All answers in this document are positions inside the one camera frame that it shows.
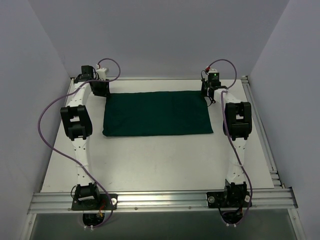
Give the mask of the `dark green surgical cloth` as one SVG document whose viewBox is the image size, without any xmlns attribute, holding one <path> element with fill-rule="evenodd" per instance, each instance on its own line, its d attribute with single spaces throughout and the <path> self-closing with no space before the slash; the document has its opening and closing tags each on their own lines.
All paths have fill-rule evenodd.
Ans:
<svg viewBox="0 0 320 240">
<path fill-rule="evenodd" d="M 181 136 L 213 133 L 200 91 L 113 93 L 105 103 L 106 137 Z"/>
</svg>

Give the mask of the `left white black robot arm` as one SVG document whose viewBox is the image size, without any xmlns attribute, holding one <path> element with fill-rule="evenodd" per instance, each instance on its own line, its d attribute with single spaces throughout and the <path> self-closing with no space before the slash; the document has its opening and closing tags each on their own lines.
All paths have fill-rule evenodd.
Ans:
<svg viewBox="0 0 320 240">
<path fill-rule="evenodd" d="M 93 125 L 86 103 L 90 94 L 98 97 L 107 97 L 110 94 L 109 83 L 106 82 L 108 71 L 108 68 L 99 65 L 96 68 L 90 65 L 82 66 L 81 74 L 73 82 L 74 94 L 70 96 L 67 106 L 60 109 L 64 132 L 75 152 L 77 184 L 73 200 L 75 203 L 83 203 L 90 210 L 100 206 L 101 197 L 97 183 L 89 176 L 88 146 Z"/>
</svg>

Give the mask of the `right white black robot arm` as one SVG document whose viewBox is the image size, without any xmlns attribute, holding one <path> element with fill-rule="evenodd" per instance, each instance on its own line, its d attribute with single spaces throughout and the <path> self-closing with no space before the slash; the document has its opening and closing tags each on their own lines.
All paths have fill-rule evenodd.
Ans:
<svg viewBox="0 0 320 240">
<path fill-rule="evenodd" d="M 248 201 L 248 174 L 244 170 L 244 157 L 247 140 L 252 132 L 252 107 L 247 101 L 241 101 L 232 95 L 220 82 L 220 74 L 215 69 L 203 70 L 201 74 L 201 95 L 210 100 L 210 104 L 219 103 L 222 109 L 222 130 L 227 137 L 230 150 L 228 171 L 225 180 L 223 203 L 234 206 L 240 198 Z"/>
</svg>

